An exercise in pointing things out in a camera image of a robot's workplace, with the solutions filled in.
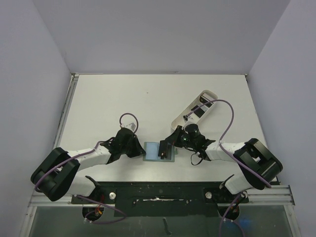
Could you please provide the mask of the black VIP credit card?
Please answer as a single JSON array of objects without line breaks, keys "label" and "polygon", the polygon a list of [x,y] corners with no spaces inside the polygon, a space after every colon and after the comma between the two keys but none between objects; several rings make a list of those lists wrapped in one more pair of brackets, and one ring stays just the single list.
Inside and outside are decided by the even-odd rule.
[{"label": "black VIP credit card", "polygon": [[161,160],[163,160],[162,155],[166,149],[167,144],[170,144],[170,143],[165,140],[161,140],[159,143],[158,156],[160,157]]}]

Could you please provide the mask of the green card holder wallet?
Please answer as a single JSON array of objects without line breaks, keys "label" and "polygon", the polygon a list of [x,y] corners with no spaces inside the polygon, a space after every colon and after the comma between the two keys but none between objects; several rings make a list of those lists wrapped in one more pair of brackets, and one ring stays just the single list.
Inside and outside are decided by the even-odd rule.
[{"label": "green card holder wallet", "polygon": [[175,151],[175,147],[170,144],[167,145],[166,157],[162,156],[162,152],[159,150],[158,142],[145,142],[144,150],[146,154],[143,155],[143,161],[175,162],[175,155],[177,152]]}]

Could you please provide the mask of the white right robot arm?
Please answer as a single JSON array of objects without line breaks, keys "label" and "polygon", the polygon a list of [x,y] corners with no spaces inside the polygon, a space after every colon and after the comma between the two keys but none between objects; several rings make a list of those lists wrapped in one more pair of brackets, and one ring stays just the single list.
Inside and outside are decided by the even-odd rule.
[{"label": "white right robot arm", "polygon": [[232,174],[222,183],[220,197],[230,202],[237,194],[251,188],[263,190],[281,173],[283,165],[258,139],[241,143],[223,143],[207,139],[197,124],[177,126],[174,132],[159,142],[158,156],[166,159],[168,148],[174,146],[194,152],[206,161],[236,162],[241,172]]}]

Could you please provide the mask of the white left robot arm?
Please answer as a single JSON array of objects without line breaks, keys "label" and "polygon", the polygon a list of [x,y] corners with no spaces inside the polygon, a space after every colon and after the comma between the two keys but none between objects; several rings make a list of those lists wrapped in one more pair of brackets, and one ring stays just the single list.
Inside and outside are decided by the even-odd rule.
[{"label": "white left robot arm", "polygon": [[37,192],[50,201],[57,201],[65,195],[80,195],[88,202],[99,200],[99,185],[91,177],[79,177],[81,170],[111,164],[122,155],[134,158],[145,155],[137,135],[128,128],[121,128],[115,137],[98,141],[93,148],[66,151],[54,148],[31,175],[31,182]]}]

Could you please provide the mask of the fallen black card in tray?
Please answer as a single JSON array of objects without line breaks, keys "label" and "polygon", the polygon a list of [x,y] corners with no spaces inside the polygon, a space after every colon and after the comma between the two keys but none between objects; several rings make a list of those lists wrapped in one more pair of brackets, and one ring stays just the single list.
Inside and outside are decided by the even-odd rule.
[{"label": "fallen black card in tray", "polygon": [[193,111],[196,116],[201,118],[207,112],[208,109],[209,108],[207,106],[202,106],[199,108],[198,105],[196,105],[191,109],[191,111]]}]

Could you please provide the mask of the card stack in tray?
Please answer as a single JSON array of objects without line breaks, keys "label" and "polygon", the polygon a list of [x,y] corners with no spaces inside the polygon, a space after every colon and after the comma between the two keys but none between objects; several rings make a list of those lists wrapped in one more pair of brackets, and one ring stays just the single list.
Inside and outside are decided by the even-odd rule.
[{"label": "card stack in tray", "polygon": [[[207,93],[203,93],[200,98],[199,98],[199,101],[202,103],[202,104],[205,104],[206,102],[208,101],[213,101],[214,98],[212,98],[209,94]],[[210,102],[210,103],[207,103],[206,106],[207,107],[211,107],[213,105],[213,102]]]}]

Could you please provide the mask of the white oblong tray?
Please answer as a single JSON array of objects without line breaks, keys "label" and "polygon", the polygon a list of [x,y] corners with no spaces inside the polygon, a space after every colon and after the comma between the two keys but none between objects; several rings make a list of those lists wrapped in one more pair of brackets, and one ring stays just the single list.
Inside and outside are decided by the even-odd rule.
[{"label": "white oblong tray", "polygon": [[171,123],[171,130],[174,131],[177,126],[186,127],[189,124],[200,124],[207,115],[215,107],[214,102],[208,101],[217,100],[218,96],[210,90],[202,91],[193,102]]}]

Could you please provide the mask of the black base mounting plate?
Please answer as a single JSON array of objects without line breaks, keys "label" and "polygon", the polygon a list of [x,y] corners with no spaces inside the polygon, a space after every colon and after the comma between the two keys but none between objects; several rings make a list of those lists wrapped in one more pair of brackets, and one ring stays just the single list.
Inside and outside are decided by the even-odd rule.
[{"label": "black base mounting plate", "polygon": [[90,220],[101,216],[105,204],[115,208],[114,217],[216,217],[232,201],[248,198],[230,194],[219,182],[101,182],[87,199],[71,199]]}]

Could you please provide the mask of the aluminium frame rail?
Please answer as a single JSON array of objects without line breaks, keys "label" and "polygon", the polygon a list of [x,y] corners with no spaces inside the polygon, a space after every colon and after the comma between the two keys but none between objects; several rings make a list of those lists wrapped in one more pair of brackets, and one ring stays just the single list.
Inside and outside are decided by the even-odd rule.
[{"label": "aluminium frame rail", "polygon": [[[224,136],[225,142],[250,138],[265,141],[244,75],[75,75],[55,145],[83,149],[113,136],[124,121],[139,120],[141,142],[157,142],[171,133],[172,121],[204,90],[221,99],[201,122],[203,135]],[[213,182],[238,171],[231,162],[197,161],[191,152],[178,150],[175,162],[150,162],[122,157],[79,173],[98,181]],[[237,223],[220,223],[220,217],[128,217],[111,223],[114,212],[106,209],[99,225],[82,217],[82,206],[71,197],[51,202],[42,194],[31,197],[21,230],[23,237],[290,237],[289,219],[294,200],[289,186],[251,189],[249,202],[241,205]]]}]

